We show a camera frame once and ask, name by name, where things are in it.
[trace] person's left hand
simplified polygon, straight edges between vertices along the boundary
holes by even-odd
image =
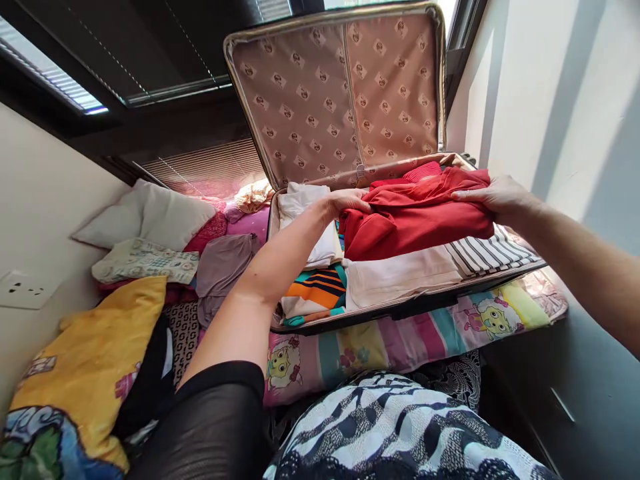
[[[362,200],[362,197],[366,194],[366,191],[360,189],[335,190],[328,194],[325,199],[329,202],[333,217],[337,218],[342,210],[348,208],[372,213],[371,206]]]

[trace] white pillow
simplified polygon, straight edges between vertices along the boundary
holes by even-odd
[[[215,213],[213,205],[138,179],[129,193],[71,237],[108,249],[140,237],[182,251]]]

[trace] yellow cushion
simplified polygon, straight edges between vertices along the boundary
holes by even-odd
[[[11,402],[0,477],[26,477],[34,468],[65,478],[121,477],[128,470],[111,435],[122,402],[117,384],[137,372],[166,288],[166,277],[136,280],[93,310],[62,320],[62,333],[32,362]]]

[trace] electrical outlet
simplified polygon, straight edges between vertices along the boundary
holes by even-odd
[[[40,310],[59,285],[52,277],[10,271],[0,280],[0,307]]]

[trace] red clothing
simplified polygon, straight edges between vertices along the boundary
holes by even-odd
[[[388,185],[362,200],[375,213],[346,209],[340,216],[345,258],[382,260],[464,237],[493,236],[493,214],[480,203],[451,199],[456,190],[489,186],[487,170],[447,168],[439,177],[411,185]]]
[[[398,179],[376,180],[371,182],[369,191],[384,185],[406,185],[408,183],[418,183],[424,177],[438,176],[441,173],[442,170],[440,170],[440,164],[438,162],[428,162],[424,165],[420,165],[418,168],[414,168],[413,170],[406,172]]]

